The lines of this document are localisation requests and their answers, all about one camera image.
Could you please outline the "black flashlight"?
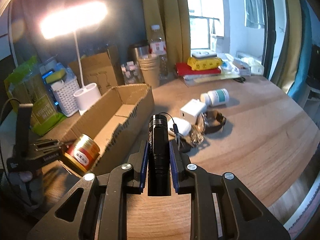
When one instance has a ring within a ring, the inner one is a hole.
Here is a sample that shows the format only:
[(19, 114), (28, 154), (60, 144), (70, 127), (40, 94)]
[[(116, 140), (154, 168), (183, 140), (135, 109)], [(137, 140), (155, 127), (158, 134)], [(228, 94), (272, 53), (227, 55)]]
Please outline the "black flashlight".
[(167, 117), (155, 114), (149, 120), (148, 196), (171, 195), (170, 149)]

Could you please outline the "black car key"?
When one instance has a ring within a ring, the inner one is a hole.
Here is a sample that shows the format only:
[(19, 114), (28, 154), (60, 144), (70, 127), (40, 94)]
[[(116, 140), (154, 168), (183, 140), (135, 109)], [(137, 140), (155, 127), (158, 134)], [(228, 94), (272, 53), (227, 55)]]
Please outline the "black car key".
[(187, 135), (179, 133), (178, 137), (178, 149), (181, 153), (189, 152), (192, 148), (196, 148), (204, 141), (204, 135), (196, 128), (195, 125), (191, 126)]

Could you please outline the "brown strap wristwatch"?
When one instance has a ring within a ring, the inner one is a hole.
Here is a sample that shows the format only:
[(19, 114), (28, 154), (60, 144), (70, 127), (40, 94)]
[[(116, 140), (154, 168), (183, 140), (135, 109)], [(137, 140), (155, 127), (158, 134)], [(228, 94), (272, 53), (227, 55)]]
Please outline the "brown strap wristwatch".
[(208, 110), (197, 118), (196, 128), (202, 134), (218, 132), (226, 123), (226, 117), (217, 110)]

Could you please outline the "white earbuds case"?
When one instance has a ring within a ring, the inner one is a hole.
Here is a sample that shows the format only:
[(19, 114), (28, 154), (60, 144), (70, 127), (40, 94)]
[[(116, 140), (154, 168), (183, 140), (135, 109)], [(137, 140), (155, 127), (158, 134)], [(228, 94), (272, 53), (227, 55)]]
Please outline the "white earbuds case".
[(174, 128), (173, 124), (177, 125), (178, 131), (182, 136), (187, 136), (189, 132), (191, 131), (191, 123), (189, 123), (187, 120), (173, 117), (168, 121), (168, 134), (174, 136)]

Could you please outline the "white 33W charger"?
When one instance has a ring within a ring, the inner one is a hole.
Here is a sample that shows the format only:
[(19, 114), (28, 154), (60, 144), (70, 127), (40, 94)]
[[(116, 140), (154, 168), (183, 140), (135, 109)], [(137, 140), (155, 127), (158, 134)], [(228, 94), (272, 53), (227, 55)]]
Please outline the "white 33W charger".
[(196, 124), (197, 118), (201, 113), (206, 112), (207, 105), (200, 100), (191, 99), (182, 108), (180, 108), (180, 118), (191, 124)]

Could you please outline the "red gold tin can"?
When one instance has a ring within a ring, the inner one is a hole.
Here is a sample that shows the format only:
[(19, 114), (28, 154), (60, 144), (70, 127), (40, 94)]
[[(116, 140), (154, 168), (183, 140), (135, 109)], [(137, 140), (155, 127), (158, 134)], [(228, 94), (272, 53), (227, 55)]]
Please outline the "red gold tin can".
[(88, 172), (100, 155), (100, 147), (89, 136), (82, 134), (64, 153), (82, 172)]

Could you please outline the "open cardboard box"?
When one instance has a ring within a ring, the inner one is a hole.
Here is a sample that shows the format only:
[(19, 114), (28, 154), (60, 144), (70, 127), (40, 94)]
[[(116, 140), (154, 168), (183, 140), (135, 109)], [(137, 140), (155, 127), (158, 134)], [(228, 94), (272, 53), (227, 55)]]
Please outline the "open cardboard box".
[(105, 174), (123, 162), (154, 105), (150, 85), (112, 87), (84, 114), (66, 118), (44, 138), (68, 142), (82, 134), (89, 136), (100, 147), (100, 155), (90, 171)]

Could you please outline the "white pill bottle teal label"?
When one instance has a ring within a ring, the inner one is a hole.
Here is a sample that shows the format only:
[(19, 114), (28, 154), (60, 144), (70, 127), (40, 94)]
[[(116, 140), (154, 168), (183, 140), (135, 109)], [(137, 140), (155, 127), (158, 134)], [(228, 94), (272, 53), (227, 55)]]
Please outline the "white pill bottle teal label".
[(225, 105), (229, 102), (229, 93), (225, 88), (210, 90), (200, 95), (200, 101), (211, 107)]

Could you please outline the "white plastic basket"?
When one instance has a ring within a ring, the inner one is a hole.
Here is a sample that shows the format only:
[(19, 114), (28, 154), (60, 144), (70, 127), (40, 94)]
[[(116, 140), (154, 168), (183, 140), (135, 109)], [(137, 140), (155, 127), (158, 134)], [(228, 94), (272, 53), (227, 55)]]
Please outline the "white plastic basket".
[(78, 111), (74, 93), (80, 89), (76, 76), (67, 82), (60, 80), (50, 85), (62, 113), (70, 117)]

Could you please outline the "black scissors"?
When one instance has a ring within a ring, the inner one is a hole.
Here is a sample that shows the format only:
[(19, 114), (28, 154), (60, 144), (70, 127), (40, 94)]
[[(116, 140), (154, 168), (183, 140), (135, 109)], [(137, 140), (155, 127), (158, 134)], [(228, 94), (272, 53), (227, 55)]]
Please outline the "black scissors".
[(244, 83), (246, 81), (246, 79), (244, 77), (237, 77), (237, 78), (234, 78), (234, 81), (236, 81), (238, 83)]

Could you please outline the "yellow envelope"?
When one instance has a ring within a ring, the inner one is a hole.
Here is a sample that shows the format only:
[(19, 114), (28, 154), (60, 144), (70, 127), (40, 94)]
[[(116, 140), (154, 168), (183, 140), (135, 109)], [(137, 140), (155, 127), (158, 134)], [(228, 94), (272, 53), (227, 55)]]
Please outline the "yellow envelope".
[(199, 77), (183, 77), (183, 81), (187, 86), (195, 86), (201, 83), (212, 81), (227, 80), (239, 78), (240, 75), (236, 73), (222, 74), (222, 75), (201, 75)]

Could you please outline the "green yellow sponge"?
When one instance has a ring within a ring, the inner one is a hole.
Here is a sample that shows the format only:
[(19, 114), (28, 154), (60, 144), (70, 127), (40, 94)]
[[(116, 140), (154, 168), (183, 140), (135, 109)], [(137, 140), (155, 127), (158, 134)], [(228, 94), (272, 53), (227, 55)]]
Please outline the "green yellow sponge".
[(63, 77), (65, 75), (66, 75), (66, 70), (65, 70), (65, 68), (62, 68), (62, 69), (58, 70), (57, 72), (53, 72), (52, 74), (48, 75), (45, 78), (45, 81), (47, 84), (55, 83), (55, 82), (63, 79)]

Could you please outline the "white boxes pile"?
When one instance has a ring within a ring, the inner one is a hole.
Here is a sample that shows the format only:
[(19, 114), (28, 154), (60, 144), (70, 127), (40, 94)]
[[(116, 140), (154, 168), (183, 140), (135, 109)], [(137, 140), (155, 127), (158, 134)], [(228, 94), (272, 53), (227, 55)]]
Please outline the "white boxes pile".
[(225, 74), (236, 74), (238, 76), (263, 76), (264, 67), (253, 57), (233, 57), (230, 54), (218, 53), (222, 59), (221, 69)]

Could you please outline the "white device on wipes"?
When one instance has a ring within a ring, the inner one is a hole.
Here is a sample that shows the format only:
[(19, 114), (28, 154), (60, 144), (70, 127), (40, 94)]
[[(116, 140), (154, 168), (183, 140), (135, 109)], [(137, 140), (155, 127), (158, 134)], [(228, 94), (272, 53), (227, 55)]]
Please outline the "white device on wipes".
[(195, 50), (191, 53), (196, 59), (208, 59), (217, 57), (217, 53), (212, 50)]

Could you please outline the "steel thermos cup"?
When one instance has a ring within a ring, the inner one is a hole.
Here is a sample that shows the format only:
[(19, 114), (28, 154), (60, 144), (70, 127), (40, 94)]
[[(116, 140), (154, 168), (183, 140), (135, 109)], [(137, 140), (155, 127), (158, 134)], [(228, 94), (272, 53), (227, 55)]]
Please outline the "steel thermos cup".
[(150, 53), (148, 42), (134, 43), (128, 48), (128, 59), (137, 62), (138, 59)]

